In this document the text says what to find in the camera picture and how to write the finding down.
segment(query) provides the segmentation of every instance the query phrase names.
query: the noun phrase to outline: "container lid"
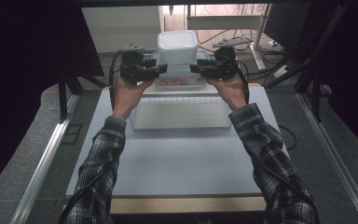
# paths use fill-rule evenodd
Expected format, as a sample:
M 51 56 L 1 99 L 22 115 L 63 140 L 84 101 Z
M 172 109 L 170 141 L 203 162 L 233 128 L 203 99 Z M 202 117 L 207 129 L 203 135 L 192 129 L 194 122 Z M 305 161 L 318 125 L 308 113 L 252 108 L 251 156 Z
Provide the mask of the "container lid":
M 158 35 L 159 50 L 193 49 L 198 45 L 196 34 L 192 31 L 169 31 Z

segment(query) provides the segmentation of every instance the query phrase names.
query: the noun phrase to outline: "person's right hand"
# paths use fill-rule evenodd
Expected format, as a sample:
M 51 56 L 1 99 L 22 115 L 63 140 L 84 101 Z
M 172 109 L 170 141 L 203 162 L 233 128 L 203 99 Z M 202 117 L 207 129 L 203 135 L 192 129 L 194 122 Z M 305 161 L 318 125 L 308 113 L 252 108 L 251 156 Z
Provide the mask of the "person's right hand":
M 217 92 L 232 111 L 246 106 L 243 83 L 238 74 L 226 80 L 206 78 L 206 82 L 216 87 Z

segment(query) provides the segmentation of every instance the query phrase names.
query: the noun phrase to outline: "white wire basket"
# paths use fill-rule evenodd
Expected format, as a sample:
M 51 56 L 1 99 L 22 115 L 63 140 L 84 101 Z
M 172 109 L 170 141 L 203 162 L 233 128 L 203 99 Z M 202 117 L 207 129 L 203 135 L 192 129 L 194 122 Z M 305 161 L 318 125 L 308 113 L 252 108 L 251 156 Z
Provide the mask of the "white wire basket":
M 142 98 L 132 110 L 133 130 L 229 129 L 230 110 L 220 96 Z

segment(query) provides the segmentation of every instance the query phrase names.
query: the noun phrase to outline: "person's left hand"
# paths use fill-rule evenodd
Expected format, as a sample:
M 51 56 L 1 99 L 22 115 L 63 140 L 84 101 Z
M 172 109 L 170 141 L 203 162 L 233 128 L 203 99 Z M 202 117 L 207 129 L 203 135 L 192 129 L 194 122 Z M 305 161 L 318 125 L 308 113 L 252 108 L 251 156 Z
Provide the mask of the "person's left hand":
M 154 82 L 153 80 L 144 81 L 139 86 L 130 85 L 124 78 L 117 77 L 114 83 L 115 108 L 113 115 L 127 119 L 133 108 L 141 101 L 142 94 Z

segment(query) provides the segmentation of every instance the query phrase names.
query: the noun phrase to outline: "plaid shirt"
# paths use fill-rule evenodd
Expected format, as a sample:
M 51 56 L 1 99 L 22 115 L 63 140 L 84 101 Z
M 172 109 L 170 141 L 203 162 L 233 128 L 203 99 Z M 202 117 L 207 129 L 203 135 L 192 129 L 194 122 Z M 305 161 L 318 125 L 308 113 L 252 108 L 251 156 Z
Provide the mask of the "plaid shirt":
M 282 151 L 281 135 L 264 121 L 256 104 L 247 105 L 229 115 L 246 151 L 270 170 L 310 194 Z M 98 180 L 76 203 L 65 223 L 109 223 L 112 190 L 117 180 L 118 158 L 125 144 L 126 120 L 108 117 L 93 138 L 93 146 L 79 169 L 76 192 L 109 162 L 112 169 Z M 315 211 L 280 180 L 266 173 L 254 159 L 254 179 L 266 200 L 267 223 L 314 223 Z

